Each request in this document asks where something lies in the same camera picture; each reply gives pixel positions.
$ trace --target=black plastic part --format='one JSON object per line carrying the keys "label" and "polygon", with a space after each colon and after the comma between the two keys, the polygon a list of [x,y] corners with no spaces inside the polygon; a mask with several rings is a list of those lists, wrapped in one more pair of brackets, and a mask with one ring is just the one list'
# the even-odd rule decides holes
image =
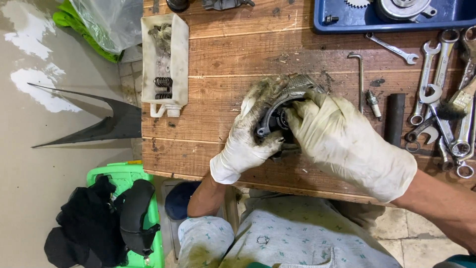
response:
{"label": "black plastic part", "polygon": [[188,0],[166,0],[167,6],[175,13],[182,13],[190,6]]}
{"label": "black plastic part", "polygon": [[102,119],[101,122],[94,124],[90,127],[87,127],[83,130],[80,130],[76,133],[70,134],[63,138],[57,139],[55,141],[40,144],[33,146],[32,148],[37,148],[47,145],[56,145],[56,144],[69,144],[69,143],[81,143],[81,142],[90,142],[90,141],[103,141],[103,140],[112,140],[112,139],[130,139],[130,138],[141,138],[141,109],[135,107],[131,104],[95,96],[86,93],[73,92],[68,90],[61,90],[56,88],[49,88],[45,86],[35,85],[28,83],[29,85],[47,88],[55,91],[67,92],[78,94],[93,99],[101,100],[109,104],[112,108],[113,116],[107,116]]}
{"label": "black plastic part", "polygon": [[142,256],[148,256],[153,252],[150,247],[155,233],[160,230],[160,224],[147,230],[142,229],[154,193],[155,187],[152,183],[142,179],[136,180],[127,193],[120,215],[122,239],[130,250]]}
{"label": "black plastic part", "polygon": [[385,117],[384,140],[401,148],[405,93],[390,94]]}

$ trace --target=dirty glove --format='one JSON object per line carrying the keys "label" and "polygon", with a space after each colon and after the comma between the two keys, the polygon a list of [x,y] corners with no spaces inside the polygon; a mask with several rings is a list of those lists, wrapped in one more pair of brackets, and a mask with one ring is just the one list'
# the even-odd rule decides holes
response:
{"label": "dirty glove", "polygon": [[348,100],[314,92],[305,97],[285,111],[291,131],[311,162],[380,202],[405,193],[417,172],[409,152],[382,139]]}
{"label": "dirty glove", "polygon": [[210,173],[216,182],[232,184],[238,181],[241,173],[263,164],[281,149],[284,138],[280,131],[271,133],[259,145],[255,142],[254,132],[258,120],[286,87],[288,80],[287,76],[267,77],[246,94],[225,148],[210,160]]}

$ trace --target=gear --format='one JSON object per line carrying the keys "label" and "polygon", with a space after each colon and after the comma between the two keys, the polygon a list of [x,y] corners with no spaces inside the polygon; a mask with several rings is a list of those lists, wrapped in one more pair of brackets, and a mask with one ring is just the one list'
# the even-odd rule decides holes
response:
{"label": "gear", "polygon": [[363,8],[368,6],[374,0],[345,0],[346,3],[353,8]]}

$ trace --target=coil spring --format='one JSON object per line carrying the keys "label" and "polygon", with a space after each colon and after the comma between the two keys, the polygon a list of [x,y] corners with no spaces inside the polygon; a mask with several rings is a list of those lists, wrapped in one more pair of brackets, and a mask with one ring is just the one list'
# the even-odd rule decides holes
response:
{"label": "coil spring", "polygon": [[171,98],[172,98],[172,93],[169,93],[169,92],[155,94],[155,99],[156,100],[171,99]]}
{"label": "coil spring", "polygon": [[154,79],[154,84],[158,87],[166,87],[169,89],[169,87],[172,86],[172,78],[170,77],[156,77]]}

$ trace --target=white plastic container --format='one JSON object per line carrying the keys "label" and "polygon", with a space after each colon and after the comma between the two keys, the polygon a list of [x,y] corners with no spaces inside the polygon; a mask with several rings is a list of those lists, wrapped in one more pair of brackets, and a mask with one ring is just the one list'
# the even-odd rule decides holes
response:
{"label": "white plastic container", "polygon": [[[149,30],[163,23],[172,25],[170,56],[156,48],[155,39]],[[150,116],[179,117],[180,110],[188,103],[188,25],[175,13],[143,17],[142,25],[142,102],[150,103]],[[173,80],[172,98],[156,100],[161,88],[154,83],[155,77],[170,77]]]}

